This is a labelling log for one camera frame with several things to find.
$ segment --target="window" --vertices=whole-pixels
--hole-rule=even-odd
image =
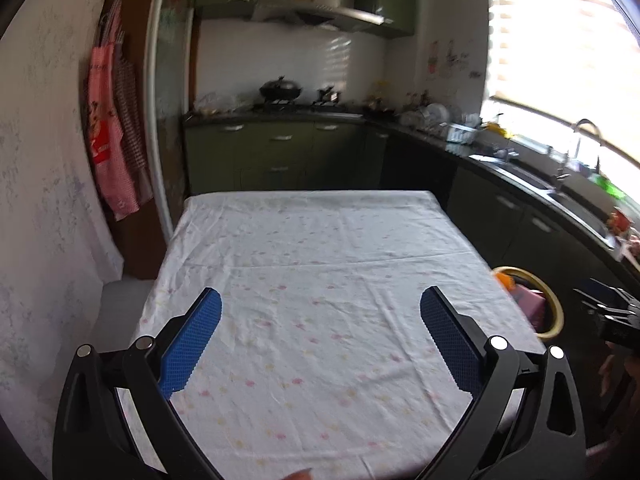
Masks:
[[[569,123],[588,118],[618,151],[640,161],[640,47],[611,0],[490,0],[487,97]],[[485,101],[514,134],[574,155],[577,136],[544,116]],[[640,170],[583,137],[578,158],[640,202]]]

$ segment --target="checkered cloth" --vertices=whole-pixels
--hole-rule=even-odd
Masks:
[[[114,49],[120,33],[122,0],[108,13],[89,68],[89,141],[98,190],[121,220],[140,209],[136,187],[122,151],[124,132],[114,102]]]
[[[138,113],[135,67],[122,55],[123,41],[124,33],[121,32],[116,40],[114,52],[115,104],[124,131],[122,138],[124,159],[136,186],[138,202],[142,205],[151,199],[153,190],[146,172],[146,157],[142,145],[142,123]]]

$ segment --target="blue gripper pad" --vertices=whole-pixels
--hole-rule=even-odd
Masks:
[[[201,298],[160,361],[158,385],[165,399],[183,390],[222,316],[222,298],[212,288]]]
[[[420,299],[420,316],[457,386],[476,398],[482,390],[482,359],[445,301],[428,288]]]

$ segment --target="screw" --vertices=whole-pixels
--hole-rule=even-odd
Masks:
[[[496,350],[506,350],[508,345],[507,340],[499,335],[491,338],[491,346]]]
[[[564,357],[564,352],[559,346],[552,346],[549,349],[549,353],[556,359],[562,359]]]
[[[151,345],[154,343],[154,339],[151,336],[143,335],[136,339],[136,348],[138,350],[147,350],[151,348]]]
[[[87,357],[91,353],[91,347],[89,345],[82,345],[78,348],[76,354],[78,357]]]

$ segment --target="white tablecloth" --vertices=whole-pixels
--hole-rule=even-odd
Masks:
[[[429,463],[470,401],[420,319],[431,285],[487,335],[542,351],[427,192],[191,198],[136,336],[206,286],[222,295],[222,321],[171,402],[227,480],[398,475]],[[124,408],[133,424],[128,396]],[[142,433],[134,424],[157,460]]]

